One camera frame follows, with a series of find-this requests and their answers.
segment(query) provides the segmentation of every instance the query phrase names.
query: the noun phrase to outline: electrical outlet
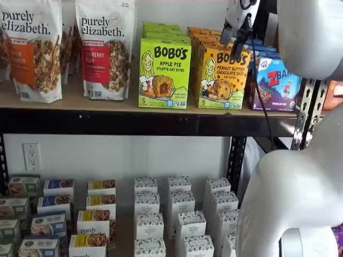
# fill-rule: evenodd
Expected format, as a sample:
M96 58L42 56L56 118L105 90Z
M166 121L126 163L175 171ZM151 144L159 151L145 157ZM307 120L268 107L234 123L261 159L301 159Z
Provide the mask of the electrical outlet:
M41 170L39 143L23 143L25 170Z

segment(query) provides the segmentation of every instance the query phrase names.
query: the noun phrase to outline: bobo's peanut butter chocolate chip box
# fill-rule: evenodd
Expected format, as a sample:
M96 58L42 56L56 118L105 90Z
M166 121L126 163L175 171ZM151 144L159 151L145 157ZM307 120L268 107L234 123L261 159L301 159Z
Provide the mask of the bobo's peanut butter chocolate chip box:
M250 51L244 49L239 62L230 59L231 47L201 46L195 97L199 108L242 108Z
M186 109L191 45L141 39L139 107Z

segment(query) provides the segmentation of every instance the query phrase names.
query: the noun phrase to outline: shelf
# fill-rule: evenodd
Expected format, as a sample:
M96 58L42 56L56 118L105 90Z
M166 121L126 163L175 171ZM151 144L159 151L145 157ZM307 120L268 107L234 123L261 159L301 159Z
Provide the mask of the shelf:
M83 96L80 75L63 86L63 99L51 104L20 101L13 82L0 84L0 132L35 134L268 136L263 112L198 109L189 96L186 110L138 108L131 88L124 101ZM292 137L295 113L269 112L275 137Z

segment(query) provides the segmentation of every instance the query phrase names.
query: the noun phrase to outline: black cable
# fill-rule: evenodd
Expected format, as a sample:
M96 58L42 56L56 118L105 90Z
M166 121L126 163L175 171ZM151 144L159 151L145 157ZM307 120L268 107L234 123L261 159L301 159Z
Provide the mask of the black cable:
M254 80L254 83L255 83L255 87L256 87L256 91L257 91L257 95L258 95L259 101L261 102L261 105L262 105L262 108L263 108L264 116L266 117L267 127L268 127L269 135L270 135L271 148L272 148L272 151L273 151L273 150L274 150L274 141L273 141L273 138L274 138L274 137L273 137L273 134L272 134L272 129L271 129L271 127L270 127L268 114L267 114L266 108L265 108L265 106L264 106L264 103L263 103L263 101L262 101L262 97L261 97L261 93L260 93L260 91L259 91L259 87L258 87L258 85L257 85L255 44L254 44L254 42L253 42L252 35L250 35L250 38L251 38L252 54L253 54L253 67L252 67L253 80Z

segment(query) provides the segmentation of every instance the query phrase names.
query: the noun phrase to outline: child illustration on box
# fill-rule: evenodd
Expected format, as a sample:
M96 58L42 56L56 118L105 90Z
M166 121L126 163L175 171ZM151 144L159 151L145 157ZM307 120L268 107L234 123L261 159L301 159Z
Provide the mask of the child illustration on box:
M141 59L141 68L139 71L139 90L143 94L155 97L152 89L154 76L154 57L150 51L145 51Z

